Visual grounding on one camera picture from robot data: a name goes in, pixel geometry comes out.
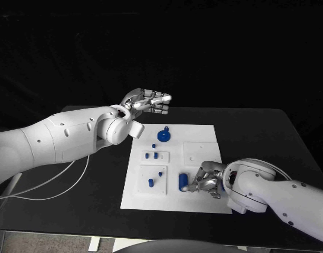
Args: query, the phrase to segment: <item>black curtain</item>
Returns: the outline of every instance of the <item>black curtain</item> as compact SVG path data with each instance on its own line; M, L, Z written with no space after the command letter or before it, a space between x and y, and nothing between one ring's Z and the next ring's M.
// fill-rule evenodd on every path
M284 110L323 170L323 2L149 2L0 7L0 126L143 87Z

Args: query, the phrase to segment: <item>black table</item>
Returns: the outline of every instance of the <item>black table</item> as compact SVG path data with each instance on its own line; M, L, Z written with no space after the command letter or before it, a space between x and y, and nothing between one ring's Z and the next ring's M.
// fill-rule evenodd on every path
M86 106L70 106L67 110ZM323 173L287 115L276 109L172 108L169 115L143 113L140 123L212 124L224 163L257 158L293 179L323 189ZM269 208L233 215L120 209L132 137L91 156L86 176L73 190L47 201L9 199L0 229L137 239L192 239L224 245L323 251L323 243L284 224ZM77 181L87 159L44 187L24 194L49 197ZM47 181L65 164L24 173L15 192Z

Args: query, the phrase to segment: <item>metallic robot hand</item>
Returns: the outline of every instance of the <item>metallic robot hand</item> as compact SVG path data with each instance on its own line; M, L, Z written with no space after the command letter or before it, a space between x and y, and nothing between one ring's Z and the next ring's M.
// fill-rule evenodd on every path
M198 190L209 192L215 199L221 199L218 186L221 184L222 171L227 168L220 162L205 161L194 178L194 183L182 188L182 191L195 192Z
M137 88L129 92L120 105L129 109L133 118L137 118L143 111L168 114L171 100L169 94Z

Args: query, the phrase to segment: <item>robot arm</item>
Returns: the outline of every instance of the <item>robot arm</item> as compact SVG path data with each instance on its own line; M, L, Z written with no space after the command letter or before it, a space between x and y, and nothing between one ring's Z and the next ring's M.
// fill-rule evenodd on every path
M261 160L243 159L227 167L221 164L220 169L212 163L202 163L195 182L184 191L214 189L215 197L222 182L231 209L244 214L247 210L266 212L270 206L284 223L323 241L323 190L299 181L274 181L277 168ZM201 179L201 171L212 166L214 173L209 170Z
M139 138L142 111L168 114L172 96L136 89L122 105L62 112L26 128L0 133L0 183L34 167L71 162L117 145L127 135Z

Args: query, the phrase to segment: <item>blue object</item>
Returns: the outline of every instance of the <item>blue object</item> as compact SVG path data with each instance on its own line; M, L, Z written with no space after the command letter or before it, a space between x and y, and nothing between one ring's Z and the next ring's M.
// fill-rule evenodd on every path
M153 187L153 179L149 179L149 186Z
M166 142L171 139L171 133L169 133L169 127L165 127L165 129L158 133L158 140L160 142Z
M188 185L188 175L185 173L179 174L179 191Z

